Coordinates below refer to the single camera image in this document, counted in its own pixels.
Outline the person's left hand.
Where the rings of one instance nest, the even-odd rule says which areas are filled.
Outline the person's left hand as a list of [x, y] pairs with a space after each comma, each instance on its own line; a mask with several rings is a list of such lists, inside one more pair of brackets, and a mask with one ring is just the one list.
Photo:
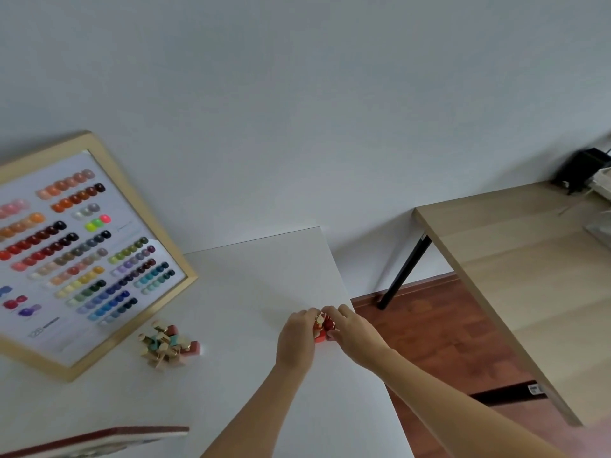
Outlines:
[[301, 310], [292, 313], [279, 334], [276, 366], [305, 375], [312, 365], [314, 352], [312, 330], [301, 329]]

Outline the person's right hand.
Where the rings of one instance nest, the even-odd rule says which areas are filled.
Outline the person's right hand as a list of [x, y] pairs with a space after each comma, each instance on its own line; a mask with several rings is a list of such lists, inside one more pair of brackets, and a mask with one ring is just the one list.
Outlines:
[[371, 371], [375, 371], [381, 357], [391, 351], [374, 326], [357, 313], [355, 313], [355, 341], [337, 344], [352, 361]]

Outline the red polish bottle gold cap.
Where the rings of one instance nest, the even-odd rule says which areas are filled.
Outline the red polish bottle gold cap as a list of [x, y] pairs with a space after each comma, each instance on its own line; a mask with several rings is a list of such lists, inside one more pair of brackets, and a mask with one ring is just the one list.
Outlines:
[[312, 328], [315, 343], [322, 343], [324, 341], [331, 341], [332, 337], [329, 336], [329, 331], [335, 329], [335, 323], [331, 319], [331, 316], [320, 312], [315, 318], [315, 322]]

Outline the person's right forearm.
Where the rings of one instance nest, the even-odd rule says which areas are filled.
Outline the person's right forearm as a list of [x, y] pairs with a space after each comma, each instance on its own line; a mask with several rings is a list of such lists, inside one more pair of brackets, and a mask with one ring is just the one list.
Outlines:
[[374, 372], [453, 458], [569, 458], [537, 435], [386, 348]]

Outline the person's left forearm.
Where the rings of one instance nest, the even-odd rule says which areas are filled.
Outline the person's left forearm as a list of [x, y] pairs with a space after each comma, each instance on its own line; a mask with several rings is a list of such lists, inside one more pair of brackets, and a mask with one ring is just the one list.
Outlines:
[[277, 362], [200, 458], [271, 458], [309, 364]]

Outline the black table leg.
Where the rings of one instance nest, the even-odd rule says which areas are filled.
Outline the black table leg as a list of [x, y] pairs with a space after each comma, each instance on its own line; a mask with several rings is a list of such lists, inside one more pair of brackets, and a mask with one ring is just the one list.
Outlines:
[[418, 240], [418, 242], [412, 249], [408, 259], [405, 261], [401, 270], [393, 280], [393, 283], [391, 284], [390, 288], [382, 296], [381, 300], [379, 300], [376, 304], [376, 307], [379, 310], [385, 310], [386, 307], [388, 307], [390, 302], [399, 292], [401, 286], [405, 283], [406, 279], [409, 277], [416, 265], [422, 259], [423, 255], [425, 254], [431, 243], [432, 239], [427, 234], [423, 234], [421, 236], [421, 238]]

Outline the pile of small polish bottles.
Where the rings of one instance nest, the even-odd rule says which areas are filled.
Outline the pile of small polish bottles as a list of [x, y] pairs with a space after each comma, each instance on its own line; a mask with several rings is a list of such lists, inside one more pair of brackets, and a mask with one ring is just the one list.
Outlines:
[[153, 369], [186, 366], [203, 355], [204, 349], [197, 340], [190, 339], [174, 324], [163, 320], [151, 323], [151, 331], [137, 335], [140, 357]]

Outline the black table crossbar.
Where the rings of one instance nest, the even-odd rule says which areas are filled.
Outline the black table crossbar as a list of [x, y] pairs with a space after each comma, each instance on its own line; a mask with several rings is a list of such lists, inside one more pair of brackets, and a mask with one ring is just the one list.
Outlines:
[[546, 393], [535, 380], [477, 392], [470, 397], [487, 407], [547, 399]]

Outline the light wooden table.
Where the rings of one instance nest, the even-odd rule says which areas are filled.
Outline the light wooden table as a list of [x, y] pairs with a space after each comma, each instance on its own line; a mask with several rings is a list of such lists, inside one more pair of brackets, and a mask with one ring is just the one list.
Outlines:
[[611, 249], [584, 227], [611, 202], [536, 183], [414, 217], [565, 420], [611, 417]]

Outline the wooden framed colour sample board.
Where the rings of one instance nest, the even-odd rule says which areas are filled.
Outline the wooden framed colour sample board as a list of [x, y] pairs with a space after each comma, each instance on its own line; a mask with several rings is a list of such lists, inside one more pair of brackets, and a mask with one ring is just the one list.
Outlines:
[[0, 354], [72, 382], [196, 280], [94, 133], [0, 163]]

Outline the red-edged flat board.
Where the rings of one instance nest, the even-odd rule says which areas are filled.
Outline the red-edged flat board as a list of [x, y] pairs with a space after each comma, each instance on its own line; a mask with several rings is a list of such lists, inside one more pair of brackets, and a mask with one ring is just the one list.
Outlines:
[[0, 454], [0, 458], [97, 458], [130, 447], [185, 437], [187, 426], [122, 426]]

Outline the black power adapter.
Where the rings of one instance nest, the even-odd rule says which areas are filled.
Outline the black power adapter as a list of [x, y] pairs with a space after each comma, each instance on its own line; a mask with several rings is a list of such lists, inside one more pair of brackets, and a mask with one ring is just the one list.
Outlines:
[[581, 149], [573, 153], [556, 171], [550, 183], [566, 191], [567, 195], [582, 192], [600, 169], [611, 167], [611, 155], [597, 148]]

